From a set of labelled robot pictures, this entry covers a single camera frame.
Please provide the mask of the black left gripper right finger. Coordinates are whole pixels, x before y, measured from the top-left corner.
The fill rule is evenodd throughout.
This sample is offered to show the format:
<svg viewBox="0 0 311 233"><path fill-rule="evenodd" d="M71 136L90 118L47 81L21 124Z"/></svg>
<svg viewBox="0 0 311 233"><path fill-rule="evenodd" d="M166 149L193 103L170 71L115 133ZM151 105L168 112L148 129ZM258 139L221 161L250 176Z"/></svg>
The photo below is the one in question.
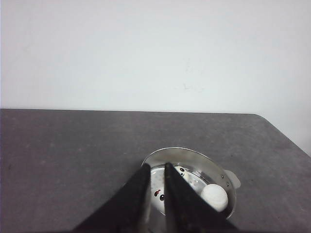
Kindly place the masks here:
<svg viewBox="0 0 311 233"><path fill-rule="evenodd" d="M169 233L237 233L225 216L208 205L181 177L165 164L165 218Z"/></svg>

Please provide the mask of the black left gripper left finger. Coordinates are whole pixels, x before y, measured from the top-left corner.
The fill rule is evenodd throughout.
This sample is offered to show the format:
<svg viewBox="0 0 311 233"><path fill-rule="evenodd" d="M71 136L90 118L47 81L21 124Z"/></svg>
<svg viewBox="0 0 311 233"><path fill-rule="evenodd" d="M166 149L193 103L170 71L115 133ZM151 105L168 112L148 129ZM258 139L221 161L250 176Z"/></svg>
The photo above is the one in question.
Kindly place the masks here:
<svg viewBox="0 0 311 233"><path fill-rule="evenodd" d="M74 233L146 233L151 209L151 171L144 164L122 188L83 220Z"/></svg>

